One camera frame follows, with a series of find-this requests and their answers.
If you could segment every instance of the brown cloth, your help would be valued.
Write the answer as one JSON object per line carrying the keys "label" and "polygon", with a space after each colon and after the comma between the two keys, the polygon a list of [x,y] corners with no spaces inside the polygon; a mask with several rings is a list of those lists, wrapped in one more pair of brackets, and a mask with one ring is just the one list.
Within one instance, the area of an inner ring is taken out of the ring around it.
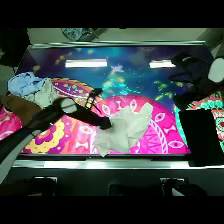
{"label": "brown cloth", "polygon": [[24,126],[32,120],[36,113],[41,111],[37,104],[18,96],[4,96],[1,98],[1,102],[6,109],[9,109],[21,119]]}

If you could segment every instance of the white cloth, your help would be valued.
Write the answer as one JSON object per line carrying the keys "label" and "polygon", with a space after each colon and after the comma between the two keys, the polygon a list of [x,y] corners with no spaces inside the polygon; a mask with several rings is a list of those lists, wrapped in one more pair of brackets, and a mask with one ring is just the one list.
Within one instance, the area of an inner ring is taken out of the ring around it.
{"label": "white cloth", "polygon": [[139,113],[133,113],[129,106],[109,117],[112,127],[97,129],[95,147],[101,156],[110,151],[128,153],[146,132],[152,117],[153,106],[146,103]]}
{"label": "white cloth", "polygon": [[36,103],[42,109],[51,105],[54,100],[58,98],[57,92],[54,90],[54,86],[51,79],[47,78],[44,82],[42,89],[34,94],[29,94],[23,98],[31,102]]}

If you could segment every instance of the gray floor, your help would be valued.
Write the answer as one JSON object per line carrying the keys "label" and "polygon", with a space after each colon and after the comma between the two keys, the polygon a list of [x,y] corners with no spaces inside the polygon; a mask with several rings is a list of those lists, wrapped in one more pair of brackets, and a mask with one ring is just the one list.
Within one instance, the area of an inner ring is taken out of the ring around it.
{"label": "gray floor", "polygon": [[[196,40],[206,28],[109,28],[94,41],[111,40]],[[30,28],[32,44],[68,42],[60,28]],[[0,96],[7,92],[7,82],[14,75],[12,68],[0,65]]]}

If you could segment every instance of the light blue cloth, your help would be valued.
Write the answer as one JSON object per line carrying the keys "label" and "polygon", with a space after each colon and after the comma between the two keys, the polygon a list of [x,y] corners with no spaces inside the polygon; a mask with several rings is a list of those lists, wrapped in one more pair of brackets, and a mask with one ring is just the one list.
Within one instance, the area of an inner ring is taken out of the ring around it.
{"label": "light blue cloth", "polygon": [[38,78],[33,72],[16,75],[8,81],[8,90],[15,96],[24,97],[40,91],[46,78]]}

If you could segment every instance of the table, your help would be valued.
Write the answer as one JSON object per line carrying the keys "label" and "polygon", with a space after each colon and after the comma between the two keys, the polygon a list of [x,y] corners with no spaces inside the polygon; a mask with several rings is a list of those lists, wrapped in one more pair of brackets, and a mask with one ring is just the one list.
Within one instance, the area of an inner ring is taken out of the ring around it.
{"label": "table", "polygon": [[[93,88],[103,88],[103,94],[96,99],[96,105],[104,116],[125,106],[138,112],[149,102],[154,106],[152,119],[143,138],[130,150],[131,156],[182,156],[190,154],[190,150],[179,121],[179,110],[172,97],[184,93],[189,86],[168,80],[170,75],[181,72],[180,68],[151,68],[149,65],[152,61],[169,60],[181,52],[208,63],[213,60],[204,42],[199,41],[36,44],[27,49],[17,74],[33,71],[36,76],[49,77],[59,95],[72,97],[80,104],[85,102]],[[107,66],[65,66],[67,60],[86,59],[106,59]],[[224,119],[221,95],[217,93],[193,104],[191,109],[208,105],[214,108],[217,132],[223,141],[224,130],[220,125]],[[64,116],[32,140],[22,154],[98,156],[94,147],[95,135],[95,127]]]}

